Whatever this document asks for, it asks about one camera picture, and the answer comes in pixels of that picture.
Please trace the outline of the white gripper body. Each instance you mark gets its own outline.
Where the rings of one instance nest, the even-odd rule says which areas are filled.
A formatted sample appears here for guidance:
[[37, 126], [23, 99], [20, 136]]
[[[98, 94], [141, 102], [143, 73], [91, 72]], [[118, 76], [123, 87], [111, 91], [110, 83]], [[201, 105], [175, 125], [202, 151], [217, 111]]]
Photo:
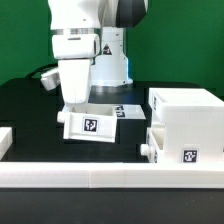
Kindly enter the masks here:
[[58, 70], [66, 104], [84, 104], [90, 92], [90, 59], [59, 60]]

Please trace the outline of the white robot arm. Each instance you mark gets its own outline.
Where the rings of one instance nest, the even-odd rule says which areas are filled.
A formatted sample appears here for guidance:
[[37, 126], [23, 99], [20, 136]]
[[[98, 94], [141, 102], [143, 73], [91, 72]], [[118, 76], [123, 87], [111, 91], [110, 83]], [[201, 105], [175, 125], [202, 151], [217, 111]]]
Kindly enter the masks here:
[[66, 105], [87, 103], [92, 89], [115, 90], [133, 83], [124, 53], [125, 30], [144, 19], [148, 0], [47, 1]]

